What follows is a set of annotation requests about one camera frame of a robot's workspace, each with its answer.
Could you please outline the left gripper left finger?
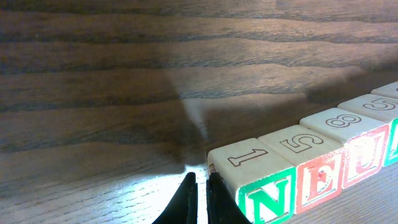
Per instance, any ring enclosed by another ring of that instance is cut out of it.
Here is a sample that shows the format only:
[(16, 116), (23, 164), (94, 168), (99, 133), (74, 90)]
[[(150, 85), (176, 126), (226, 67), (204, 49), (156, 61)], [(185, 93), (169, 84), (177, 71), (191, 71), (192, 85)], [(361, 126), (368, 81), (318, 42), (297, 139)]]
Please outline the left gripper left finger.
[(153, 224), (197, 224), (197, 214), (198, 184), (195, 173), (189, 172)]

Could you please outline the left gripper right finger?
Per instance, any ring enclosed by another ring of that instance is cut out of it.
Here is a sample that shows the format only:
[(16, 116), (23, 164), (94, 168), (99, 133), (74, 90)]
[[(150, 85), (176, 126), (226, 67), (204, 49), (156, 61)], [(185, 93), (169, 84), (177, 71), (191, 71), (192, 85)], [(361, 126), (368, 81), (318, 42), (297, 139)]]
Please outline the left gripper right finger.
[(206, 203), (209, 224), (251, 224), (218, 172), (212, 172), (206, 181)]

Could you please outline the green N block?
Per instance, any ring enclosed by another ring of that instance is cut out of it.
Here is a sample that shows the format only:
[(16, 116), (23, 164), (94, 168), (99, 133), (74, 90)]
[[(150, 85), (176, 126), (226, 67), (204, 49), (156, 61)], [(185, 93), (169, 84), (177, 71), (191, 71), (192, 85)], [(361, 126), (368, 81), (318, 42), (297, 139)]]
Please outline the green N block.
[(256, 138), (211, 150), (208, 170), (217, 172), (251, 223), (282, 223), (295, 210), (296, 168)]

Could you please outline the red E block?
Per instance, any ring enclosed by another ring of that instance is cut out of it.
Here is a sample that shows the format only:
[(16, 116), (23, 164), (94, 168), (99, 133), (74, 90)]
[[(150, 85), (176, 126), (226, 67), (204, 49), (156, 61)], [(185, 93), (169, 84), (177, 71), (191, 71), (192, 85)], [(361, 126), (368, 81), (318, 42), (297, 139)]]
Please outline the red E block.
[(295, 213), (300, 214), (341, 193), (345, 148), (301, 125), (259, 137), (296, 168)]

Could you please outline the red U block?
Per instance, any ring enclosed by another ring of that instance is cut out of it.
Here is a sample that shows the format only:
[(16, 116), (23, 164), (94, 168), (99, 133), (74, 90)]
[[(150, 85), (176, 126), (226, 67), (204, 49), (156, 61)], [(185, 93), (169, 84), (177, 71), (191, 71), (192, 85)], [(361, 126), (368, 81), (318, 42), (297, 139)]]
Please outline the red U block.
[(344, 189), (381, 170), (389, 138), (387, 123), (331, 108), (304, 117), (299, 124), (344, 146)]

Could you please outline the green R block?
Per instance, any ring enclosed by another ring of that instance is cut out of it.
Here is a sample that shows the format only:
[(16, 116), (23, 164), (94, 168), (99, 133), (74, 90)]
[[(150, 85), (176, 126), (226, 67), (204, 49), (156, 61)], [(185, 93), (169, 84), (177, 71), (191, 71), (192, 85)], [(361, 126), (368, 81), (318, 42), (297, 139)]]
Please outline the green R block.
[(384, 167), (397, 162), (397, 99), (366, 94), (342, 102), (338, 108), (387, 123), (390, 133)]

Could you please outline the red I block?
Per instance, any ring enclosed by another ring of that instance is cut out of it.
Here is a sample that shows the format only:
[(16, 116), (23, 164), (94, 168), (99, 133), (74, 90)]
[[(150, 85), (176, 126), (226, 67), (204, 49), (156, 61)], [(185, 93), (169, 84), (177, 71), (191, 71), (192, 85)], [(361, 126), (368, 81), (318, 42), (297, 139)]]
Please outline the red I block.
[(371, 94), (398, 99), (398, 82), (393, 82), (373, 89)]

